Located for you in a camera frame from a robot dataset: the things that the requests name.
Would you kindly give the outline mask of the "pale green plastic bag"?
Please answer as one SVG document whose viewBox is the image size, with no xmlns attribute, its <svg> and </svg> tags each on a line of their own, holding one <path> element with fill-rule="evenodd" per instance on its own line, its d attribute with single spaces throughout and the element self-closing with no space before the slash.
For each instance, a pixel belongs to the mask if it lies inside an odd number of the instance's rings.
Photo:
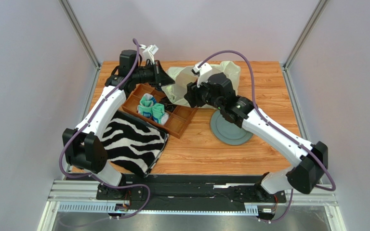
<svg viewBox="0 0 370 231">
<path fill-rule="evenodd" d="M 233 61 L 222 61 L 220 64 L 211 64 L 212 73 L 218 74 L 223 72 L 231 80 L 233 89 L 238 93 L 241 67 Z M 189 107 L 189 103 L 184 98 L 187 93 L 186 86 L 189 83 L 197 81 L 197 76 L 192 73 L 193 66 L 170 67 L 166 73 L 175 81 L 175 84 L 162 87 L 163 92 L 170 102 L 175 105 Z"/>
</svg>

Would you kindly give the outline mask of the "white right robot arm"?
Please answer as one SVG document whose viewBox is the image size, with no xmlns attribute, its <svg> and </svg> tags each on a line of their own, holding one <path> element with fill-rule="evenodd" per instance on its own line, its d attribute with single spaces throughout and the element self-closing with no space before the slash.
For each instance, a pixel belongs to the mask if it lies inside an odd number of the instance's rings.
<svg viewBox="0 0 370 231">
<path fill-rule="evenodd" d="M 312 143 L 278 124 L 253 101 L 236 95 L 231 80 L 224 73 L 214 74 L 208 81 L 187 84 L 184 98 L 192 108 L 204 105 L 218 109 L 229 123 L 250 132 L 270 144 L 290 163 L 290 167 L 276 173 L 265 173 L 259 183 L 261 193 L 275 194 L 295 189 L 309 194 L 318 186 L 328 169 L 328 147 L 321 141 Z"/>
</svg>

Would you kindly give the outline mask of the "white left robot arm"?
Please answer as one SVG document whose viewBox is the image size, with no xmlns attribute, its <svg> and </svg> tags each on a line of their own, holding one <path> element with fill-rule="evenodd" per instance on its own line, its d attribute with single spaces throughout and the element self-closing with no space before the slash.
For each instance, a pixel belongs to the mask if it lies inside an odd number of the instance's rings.
<svg viewBox="0 0 370 231">
<path fill-rule="evenodd" d="M 158 51 L 156 45 L 140 45 L 140 49 L 142 52 L 121 52 L 119 65 L 106 80 L 92 110 L 74 129 L 67 128 L 62 135 L 64 148 L 60 160 L 86 170 L 89 176 L 111 188 L 122 187 L 123 175 L 108 162 L 107 151 L 100 140 L 110 120 L 138 84 L 162 87 L 175 83 L 154 58 Z"/>
</svg>

